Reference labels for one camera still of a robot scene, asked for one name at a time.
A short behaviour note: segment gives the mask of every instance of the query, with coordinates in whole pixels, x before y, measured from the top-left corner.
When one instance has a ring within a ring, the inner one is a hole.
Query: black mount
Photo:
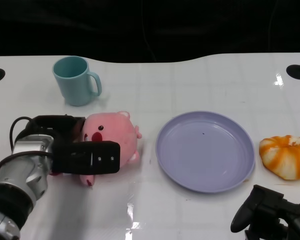
[[[244,231],[246,240],[300,240],[300,204],[288,202],[279,192],[254,185],[235,214],[231,231],[238,233],[248,225],[249,229]]]
[[[84,117],[42,115],[33,118],[15,141],[33,134],[54,138],[53,173],[78,175],[114,174],[120,169],[120,145],[112,141],[74,142],[80,138]]]

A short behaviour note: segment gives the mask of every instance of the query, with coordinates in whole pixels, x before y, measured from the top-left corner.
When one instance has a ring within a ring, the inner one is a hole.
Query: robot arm
[[[0,240],[20,238],[21,228],[48,189],[49,174],[98,175],[119,171],[118,143],[73,142],[84,120],[38,116],[30,119],[14,145],[10,139],[12,155],[0,162]]]

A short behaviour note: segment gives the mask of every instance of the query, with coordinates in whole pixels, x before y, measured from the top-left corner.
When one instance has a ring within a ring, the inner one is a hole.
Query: orange and white squash
[[[263,165],[284,180],[300,179],[300,137],[274,136],[260,142]]]

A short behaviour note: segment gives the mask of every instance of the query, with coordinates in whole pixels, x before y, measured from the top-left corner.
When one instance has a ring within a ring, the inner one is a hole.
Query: white table
[[[93,189],[71,176],[48,177],[48,191],[21,231],[21,240],[243,240],[231,221],[259,184],[300,203],[300,181],[283,181],[258,155],[265,137],[300,136],[300,80],[286,67],[300,53],[220,54],[176,63],[117,64],[88,59],[104,92],[83,107],[65,105],[53,63],[60,56],[0,57],[0,160],[10,154],[9,129],[20,116],[85,116],[128,111],[143,138],[141,164],[98,176]],[[251,136],[256,166],[234,190],[200,194],[171,181],[160,169],[155,141],[172,117],[193,110],[226,115]],[[26,122],[18,124],[16,135]]]

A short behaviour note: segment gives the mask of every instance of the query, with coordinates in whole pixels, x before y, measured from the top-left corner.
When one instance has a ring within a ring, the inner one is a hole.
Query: pink plush toy
[[[126,163],[137,163],[137,139],[141,139],[138,126],[133,126],[126,111],[96,113],[87,117],[82,128],[81,141],[113,141],[120,145],[120,168]],[[80,175],[83,184],[92,186],[95,176]]]

